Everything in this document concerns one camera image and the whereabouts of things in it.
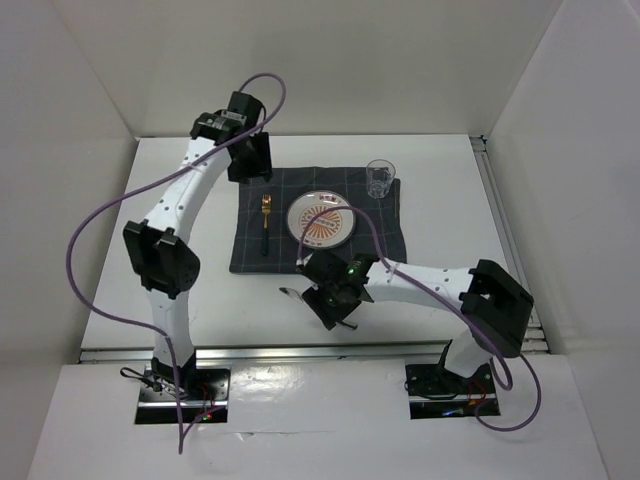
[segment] white wall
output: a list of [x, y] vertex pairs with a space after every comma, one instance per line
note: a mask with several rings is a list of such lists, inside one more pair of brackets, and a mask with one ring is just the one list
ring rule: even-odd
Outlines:
[[[559, 0], [53, 0], [133, 132], [184, 135], [252, 73], [277, 133], [488, 133]], [[273, 105], [276, 85], [252, 88]]]
[[[135, 148], [82, 52], [46, 0], [0, 3], [0, 465], [26, 478], [60, 365], [88, 314], [64, 253], [90, 209], [122, 191]], [[114, 215], [78, 248], [92, 293]]]
[[489, 141], [539, 312], [613, 480], [638, 478], [638, 12], [638, 0], [566, 0]]

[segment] orange pattern on plate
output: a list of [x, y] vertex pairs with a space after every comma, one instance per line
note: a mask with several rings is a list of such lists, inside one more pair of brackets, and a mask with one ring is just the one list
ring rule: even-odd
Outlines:
[[[302, 215], [300, 215], [300, 228], [304, 231], [309, 221], [311, 221], [315, 215], [325, 211], [327, 208], [329, 207], [324, 205], [314, 205], [304, 210]], [[307, 237], [311, 237], [314, 240], [329, 240], [330, 238], [335, 237], [341, 228], [342, 217], [340, 214], [338, 212], [329, 212], [313, 222], [313, 225], [309, 227]]]

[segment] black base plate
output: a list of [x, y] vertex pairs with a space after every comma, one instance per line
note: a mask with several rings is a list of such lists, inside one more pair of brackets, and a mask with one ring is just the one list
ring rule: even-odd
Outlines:
[[500, 415], [489, 365], [483, 365], [468, 381], [442, 381], [440, 367], [435, 364], [405, 367], [411, 419], [455, 418], [475, 415], [482, 403], [480, 416]]
[[[200, 423], [226, 423], [227, 402], [229, 400], [229, 378], [231, 370], [228, 368], [203, 368], [197, 370], [197, 385], [201, 389], [188, 395], [182, 403], [182, 417], [185, 423], [191, 423], [199, 413], [213, 406], [220, 409], [203, 418]], [[175, 397], [165, 390], [155, 392], [152, 388], [142, 384], [138, 397], [136, 411], [136, 425], [161, 425], [178, 423]]]

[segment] checkered cloth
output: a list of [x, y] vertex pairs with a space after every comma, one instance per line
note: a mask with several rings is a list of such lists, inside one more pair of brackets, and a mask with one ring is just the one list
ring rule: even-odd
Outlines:
[[[364, 210], [378, 231], [385, 256], [399, 262], [407, 261], [407, 249], [400, 230], [400, 180], [395, 179], [387, 196], [371, 198], [366, 189], [364, 167], [302, 167], [274, 168], [271, 182], [262, 178], [240, 185], [238, 228], [233, 244], [231, 273], [297, 273], [296, 242], [287, 228], [289, 206], [302, 194], [329, 190], [340, 194], [354, 207]], [[269, 254], [261, 253], [262, 195], [271, 195], [269, 215]], [[303, 256], [311, 250], [303, 249]], [[356, 215], [356, 227], [348, 241], [331, 252], [348, 262], [356, 253], [375, 253], [369, 226]]]

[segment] clear glass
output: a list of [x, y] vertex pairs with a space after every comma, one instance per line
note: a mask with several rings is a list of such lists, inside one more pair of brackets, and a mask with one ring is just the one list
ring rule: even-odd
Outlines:
[[373, 198], [384, 198], [393, 179], [396, 176], [396, 167], [387, 160], [373, 160], [367, 165], [367, 193]]

